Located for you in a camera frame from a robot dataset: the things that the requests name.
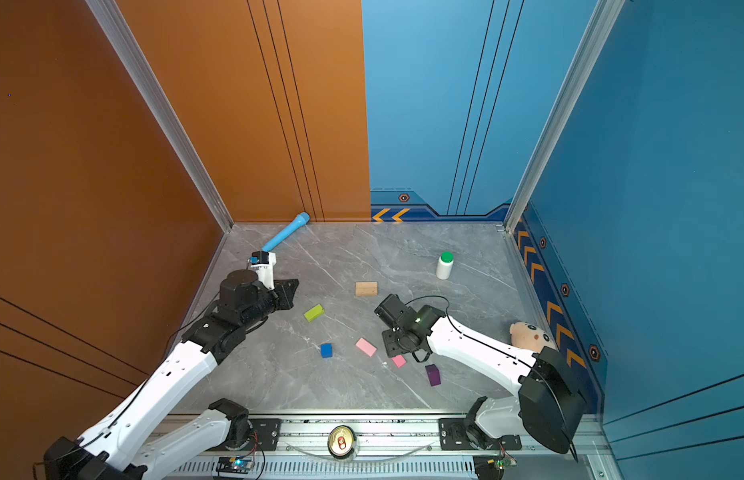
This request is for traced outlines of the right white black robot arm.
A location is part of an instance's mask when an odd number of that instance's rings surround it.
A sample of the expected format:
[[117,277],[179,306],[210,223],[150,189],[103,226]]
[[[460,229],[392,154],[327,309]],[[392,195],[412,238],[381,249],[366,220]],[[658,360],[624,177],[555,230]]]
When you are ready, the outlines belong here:
[[447,307],[414,309],[396,294],[375,309],[387,329],[386,353],[410,354],[417,362],[436,354],[481,373],[509,393],[502,399],[478,398],[462,420],[472,447],[495,450],[506,435],[531,436],[543,447],[577,457],[575,436],[587,410],[582,383],[562,353],[544,346],[523,349],[475,331],[451,316]]

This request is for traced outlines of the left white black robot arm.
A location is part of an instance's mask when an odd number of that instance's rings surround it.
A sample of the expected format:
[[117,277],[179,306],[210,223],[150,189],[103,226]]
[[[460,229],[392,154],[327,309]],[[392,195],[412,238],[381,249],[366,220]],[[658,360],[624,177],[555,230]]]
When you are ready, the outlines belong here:
[[155,428],[201,380],[277,311],[290,310],[297,279],[265,280],[254,270],[231,272],[220,295],[168,356],[121,404],[77,439],[62,437],[39,466],[48,479],[163,479],[200,453],[255,441],[246,407],[220,399],[156,441]]

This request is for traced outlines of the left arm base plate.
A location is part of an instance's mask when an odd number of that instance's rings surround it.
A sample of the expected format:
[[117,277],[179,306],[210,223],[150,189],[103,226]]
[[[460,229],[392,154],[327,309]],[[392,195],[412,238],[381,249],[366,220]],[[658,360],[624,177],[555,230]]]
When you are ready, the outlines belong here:
[[225,440],[210,448],[213,452],[251,453],[277,450],[282,421],[278,418],[249,418],[232,423]]

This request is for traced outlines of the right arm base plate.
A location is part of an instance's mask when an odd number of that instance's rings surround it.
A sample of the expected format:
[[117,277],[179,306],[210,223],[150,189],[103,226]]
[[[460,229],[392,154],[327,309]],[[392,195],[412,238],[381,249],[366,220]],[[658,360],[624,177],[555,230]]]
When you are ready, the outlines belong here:
[[520,451],[523,448],[519,435],[504,435],[498,439],[489,439],[484,446],[471,440],[461,418],[440,418],[438,420],[439,439],[444,451]]

